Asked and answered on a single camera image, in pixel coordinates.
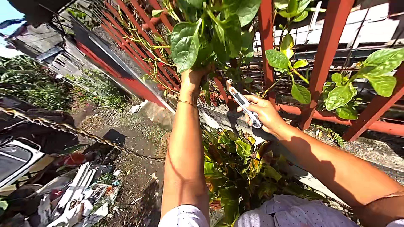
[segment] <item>red metal post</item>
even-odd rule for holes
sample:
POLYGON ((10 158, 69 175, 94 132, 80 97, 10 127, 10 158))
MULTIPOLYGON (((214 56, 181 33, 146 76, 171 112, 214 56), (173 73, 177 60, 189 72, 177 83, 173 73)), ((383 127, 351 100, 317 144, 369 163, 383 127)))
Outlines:
MULTIPOLYGON (((118 25, 118 23, 117 23, 108 13, 106 13, 106 12, 103 12, 103 13, 104 13, 104 15, 113 23, 113 25, 118 29, 118 31, 121 33, 121 35, 124 35, 124 36, 126 35, 126 36, 127 36, 127 33, 118 25)), ((104 22, 110 27, 110 29, 111 29, 113 32, 114 32, 114 31, 116 32, 116 30, 115 30, 114 28, 112 28, 112 26, 110 26, 110 24, 109 24, 108 22, 106 22, 106 20, 105 20, 104 22)), ((125 40, 123 40, 122 43, 124 43, 126 46, 128 46, 128 50, 129 50, 129 51, 133 52, 132 47, 134 47, 134 48, 136 49, 136 51, 139 52, 140 55, 142 55, 143 58, 146 58, 146 55, 139 49, 139 47, 137 46, 136 43, 132 42, 131 40, 129 40, 129 43, 131 43, 132 45, 129 45, 128 43, 126 43, 125 40)), ((134 55, 136 55, 136 56, 139 58, 139 61, 140 61, 141 63, 144 63, 144 64, 145 64, 144 60, 143 60, 141 57, 139 57, 139 56, 136 54, 136 52, 134 52, 134 55)), ((158 73, 157 73, 157 74, 158 74, 158 77, 162 80, 162 82, 164 82, 170 89, 179 90, 178 85, 177 85, 173 80, 171 80, 170 75, 169 75, 167 72, 165 72, 164 68, 163 68, 162 66, 160 66, 159 64, 158 64, 157 66, 158 66, 159 69, 163 72, 163 74, 166 75, 166 77, 167 77, 168 80, 174 85, 174 87, 171 86, 171 85, 167 82, 167 80, 164 78, 163 75, 161 75, 160 72, 158 72, 158 73)))
POLYGON ((321 32, 321 39, 310 78, 311 102, 305 106, 301 116, 300 127, 302 129, 310 127, 314 110, 323 90, 323 85, 327 79, 328 71, 353 3, 354 0, 330 0, 328 2, 323 31, 321 32))
MULTIPOLYGON (((159 24, 160 22, 161 22, 161 19, 160 19, 159 17, 153 17, 153 18, 150 19, 150 23, 152 23, 154 26, 157 25, 157 24, 159 24)), ((146 31, 149 31, 149 30, 150 30, 148 24, 143 24, 143 25, 142 25, 142 28, 143 28, 144 30, 146 30, 146 31)))
MULTIPOLYGON (((152 64, 150 63, 150 67, 146 64, 146 62, 143 61, 143 59, 132 49, 132 47, 127 44, 123 39, 120 38, 119 34, 117 33, 117 31, 108 23, 108 21, 106 21, 105 19, 103 19, 103 22, 105 24, 107 24, 107 26, 109 27, 109 29, 104 25, 101 24, 101 26, 103 27, 103 29, 109 33, 109 35, 114 38, 115 42, 118 43, 118 45, 124 49, 129 56, 145 71, 145 72, 149 72, 152 64)), ((175 90, 175 88, 173 86, 171 86, 171 84, 169 84, 167 82, 167 80, 164 78, 163 75, 160 74, 160 72, 157 73, 157 76, 160 78, 160 80, 165 83, 170 89, 175 90)))
MULTIPOLYGON (((156 9, 159 10, 161 9, 160 4, 157 2, 157 0, 149 0, 150 5, 156 9)), ((173 26, 171 25, 170 21, 168 20, 166 13, 162 13, 160 16, 161 21, 163 22, 163 24, 170 30, 173 30, 173 26)))
POLYGON ((144 70, 145 72, 148 72, 150 70, 150 67, 148 67, 148 65, 142 64, 142 62, 139 62, 136 57, 129 52, 129 50, 127 49, 126 46, 123 45, 123 42, 121 40, 119 40, 119 38, 117 38, 110 29, 108 29, 108 27, 106 27, 104 24, 101 24, 101 27, 114 39, 114 41, 123 49, 125 50, 130 57, 142 68, 142 70, 144 70))
MULTIPOLYGON (((111 13, 118 19, 120 19, 118 11, 112 5, 110 5, 107 1, 104 2, 104 4, 108 7, 108 9, 111 11, 111 13)), ((129 27, 128 23, 124 20, 122 20, 125 26, 129 27)))
MULTIPOLYGON (((143 11, 143 8, 139 5, 139 3, 137 2, 137 0, 130 0, 130 2, 132 3, 132 5, 135 7, 135 9, 137 10, 138 14, 143 18, 143 20, 145 21, 145 23, 149 26, 149 28, 151 29, 151 31, 158 36, 161 36, 160 32, 157 31, 156 27, 154 26, 154 24, 152 22, 150 22, 150 18, 146 15, 145 11, 143 11)), ((165 50, 168 52, 168 54, 171 53, 170 48, 165 48, 165 50)))
MULTIPOLYGON (((274 83, 273 68, 268 64, 265 50, 274 48, 272 0, 264 0, 258 10, 259 33, 261 37, 262 64, 264 68, 265 88, 268 89, 274 83)), ((272 105, 275 106, 275 91, 268 94, 272 105)))
MULTIPOLYGON (((137 31, 140 32, 140 34, 146 39, 146 41, 149 42, 150 45, 153 45, 153 41, 150 39, 150 37, 147 35, 147 33, 141 28, 139 23, 133 17, 131 12, 128 10, 128 8, 125 6, 125 4, 122 2, 122 0, 116 0, 116 3, 118 3, 119 7, 121 7, 121 9, 124 11, 124 13, 129 17, 130 21, 135 25, 137 31)), ((157 56, 162 58, 162 55, 160 54, 160 51, 156 51, 155 53, 157 54, 157 56)), ((181 80, 179 79, 177 73, 173 69, 171 69, 170 67, 167 67, 167 69, 170 71, 171 74, 174 75, 174 77, 180 83, 181 80)))
MULTIPOLYGON (((105 11, 103 12, 103 14, 113 23, 113 25, 119 30, 119 32, 124 35, 127 36, 128 34, 119 26, 119 24, 105 11)), ((131 43, 131 46, 134 47, 136 49, 137 52, 139 52, 140 55, 142 55, 143 58, 146 58, 146 56, 144 55, 144 53, 139 49, 139 47, 137 46, 136 43, 134 43, 133 41, 129 40, 129 43, 131 43)), ((149 52, 146 51, 147 55, 151 58, 154 59, 154 56, 149 52)), ((179 86, 171 79, 170 75, 165 71, 165 69, 160 66, 160 64, 157 64, 158 68, 161 70, 161 72, 163 72, 163 74, 167 77, 167 79, 173 84, 173 86, 171 86, 168 82, 166 82, 166 80, 164 79, 164 76, 160 74, 160 72, 158 73, 160 79, 163 80, 164 83, 166 83, 166 85, 168 87, 170 87, 170 89, 174 89, 174 90, 179 90, 179 86)))
MULTIPOLYGON (((298 107, 294 106, 289 106, 289 105, 282 105, 282 104, 277 104, 276 110, 278 111, 284 111, 286 113, 290 114, 295 114, 295 115, 300 115, 301 111, 298 107)), ((337 117, 335 114, 330 113, 330 112, 320 112, 317 110, 314 110, 313 118, 323 120, 323 121, 329 121, 337 124, 343 124, 347 126, 351 126, 352 122, 351 120, 345 120, 337 117)), ((404 125, 401 124, 393 124, 393 123, 388 123, 388 122, 381 122, 381 121, 375 121, 373 124, 371 124, 368 128, 369 130, 377 131, 377 132, 383 132, 391 135, 396 135, 396 136, 404 136, 404 125)))
POLYGON ((394 76, 397 78, 397 85, 393 94, 390 97, 374 97, 366 109, 359 115, 359 118, 342 135, 344 140, 356 140, 404 95, 404 63, 401 64, 394 76))
POLYGON ((130 87, 130 91, 136 94, 143 99, 149 100, 151 102, 156 103, 161 107, 165 107, 161 101, 140 81, 137 79, 128 79, 122 77, 117 71, 115 71, 112 67, 110 67, 107 63, 105 63, 101 58, 99 58, 95 53, 93 53, 89 48, 87 48, 82 43, 77 43, 77 48, 82 51, 85 55, 93 59, 96 63, 98 63, 104 70, 110 73, 113 77, 115 77, 121 83, 128 85, 130 87))

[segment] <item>debris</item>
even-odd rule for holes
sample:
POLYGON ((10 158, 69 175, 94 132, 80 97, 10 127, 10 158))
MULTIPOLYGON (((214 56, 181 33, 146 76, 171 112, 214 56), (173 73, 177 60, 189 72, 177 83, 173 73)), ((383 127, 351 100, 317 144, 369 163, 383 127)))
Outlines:
POLYGON ((117 177, 117 176, 119 176, 120 173, 121 173, 121 170, 115 170, 112 175, 117 177))
POLYGON ((143 198, 143 196, 141 196, 141 197, 135 199, 135 200, 134 200, 133 202, 131 202, 130 204, 133 205, 133 204, 135 204, 137 201, 141 200, 142 198, 143 198))
POLYGON ((157 176, 156 176, 156 173, 154 172, 154 173, 152 173, 152 174, 149 174, 153 179, 155 179, 155 180, 157 180, 157 176))
POLYGON ((142 102, 142 103, 140 103, 139 105, 134 105, 134 106, 132 106, 130 109, 129 109, 129 113, 137 113, 137 112, 139 112, 139 110, 144 106, 144 105, 146 105, 146 103, 148 103, 149 101, 144 101, 144 102, 142 102))

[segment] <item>gold bracelet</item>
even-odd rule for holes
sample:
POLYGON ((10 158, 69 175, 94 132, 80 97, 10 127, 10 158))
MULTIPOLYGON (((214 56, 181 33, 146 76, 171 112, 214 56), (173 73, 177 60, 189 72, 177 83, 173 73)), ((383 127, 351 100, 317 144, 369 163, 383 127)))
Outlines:
POLYGON ((194 104, 192 104, 192 103, 190 103, 190 102, 188 102, 188 101, 181 101, 181 100, 178 100, 180 103, 188 103, 188 104, 190 104, 193 108, 195 108, 195 109, 198 109, 194 104))

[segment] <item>ground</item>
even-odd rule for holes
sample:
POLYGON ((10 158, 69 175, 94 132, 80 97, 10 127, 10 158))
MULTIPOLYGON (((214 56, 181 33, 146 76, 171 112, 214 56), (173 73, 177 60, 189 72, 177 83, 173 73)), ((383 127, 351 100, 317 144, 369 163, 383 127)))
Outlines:
MULTIPOLYGON (((72 111, 76 126, 97 136, 110 129, 124 135, 124 147, 146 156, 165 156, 169 132, 147 117, 128 113, 130 106, 119 112, 96 108, 92 104, 77 105, 72 111)), ((89 141, 80 138, 82 143, 89 141)), ((121 189, 110 214, 99 226, 150 226, 160 220, 160 204, 164 163, 142 160, 122 152, 115 160, 121 189)))

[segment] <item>sleeve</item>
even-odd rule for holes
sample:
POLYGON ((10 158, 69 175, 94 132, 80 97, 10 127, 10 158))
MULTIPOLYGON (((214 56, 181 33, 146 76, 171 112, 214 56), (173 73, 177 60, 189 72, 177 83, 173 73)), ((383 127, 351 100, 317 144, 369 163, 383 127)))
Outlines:
POLYGON ((386 227, 404 227, 404 219, 392 221, 386 227))
POLYGON ((209 224, 197 207, 181 205, 168 211, 158 227, 209 227, 209 224))

